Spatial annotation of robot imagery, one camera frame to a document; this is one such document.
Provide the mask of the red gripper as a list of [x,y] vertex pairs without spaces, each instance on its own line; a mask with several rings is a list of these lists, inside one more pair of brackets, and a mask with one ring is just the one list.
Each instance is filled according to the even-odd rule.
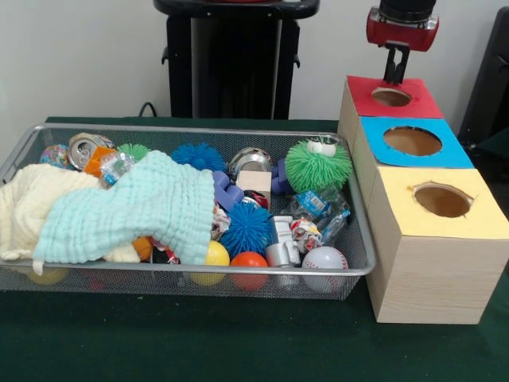
[[439,17],[431,14],[423,21],[402,22],[388,18],[380,7],[373,6],[367,16],[367,41],[369,43],[397,47],[401,53],[398,64],[395,63],[396,48],[387,46],[388,55],[383,81],[401,84],[404,79],[410,50],[427,52],[434,42],[439,28]]

